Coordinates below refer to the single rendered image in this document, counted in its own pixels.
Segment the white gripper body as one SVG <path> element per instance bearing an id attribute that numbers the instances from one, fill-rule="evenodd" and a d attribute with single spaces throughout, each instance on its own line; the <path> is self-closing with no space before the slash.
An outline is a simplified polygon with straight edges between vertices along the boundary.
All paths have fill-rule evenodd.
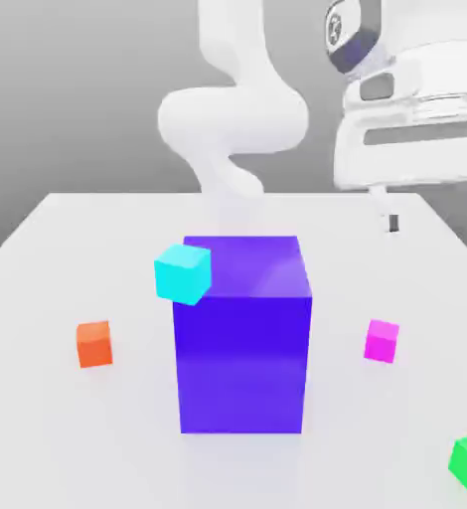
<path id="1" fill-rule="evenodd" d="M 467 182 L 467 101 L 349 111 L 334 151 L 340 189 Z"/>

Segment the small magenta cube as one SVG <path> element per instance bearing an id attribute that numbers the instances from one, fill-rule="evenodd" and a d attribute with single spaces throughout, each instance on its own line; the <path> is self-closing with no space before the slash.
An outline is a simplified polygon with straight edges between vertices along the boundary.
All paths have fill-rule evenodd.
<path id="1" fill-rule="evenodd" d="M 392 364 L 398 333 L 399 326 L 397 324 L 372 320 L 368 328 L 364 357 Z"/>

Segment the small cyan cube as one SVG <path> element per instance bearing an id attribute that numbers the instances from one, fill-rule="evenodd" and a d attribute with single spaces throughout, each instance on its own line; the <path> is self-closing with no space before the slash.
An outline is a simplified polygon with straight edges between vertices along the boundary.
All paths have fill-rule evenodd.
<path id="1" fill-rule="evenodd" d="M 196 305 L 212 285 L 209 249 L 172 245 L 155 261 L 155 287 L 160 298 Z"/>

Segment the small orange cube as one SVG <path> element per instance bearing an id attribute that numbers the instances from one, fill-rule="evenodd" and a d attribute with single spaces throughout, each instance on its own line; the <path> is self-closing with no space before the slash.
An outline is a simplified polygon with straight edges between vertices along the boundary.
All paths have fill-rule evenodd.
<path id="1" fill-rule="evenodd" d="M 82 368 L 113 363 L 108 321 L 82 323 L 77 327 L 78 361 Z"/>

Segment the large blue box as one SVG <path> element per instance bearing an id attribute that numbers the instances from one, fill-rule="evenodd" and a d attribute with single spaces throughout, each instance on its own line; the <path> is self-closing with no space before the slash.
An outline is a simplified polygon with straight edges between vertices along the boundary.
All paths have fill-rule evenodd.
<path id="1" fill-rule="evenodd" d="M 296 237 L 192 237 L 212 286 L 173 322 L 183 433 L 302 430 L 313 296 Z"/>

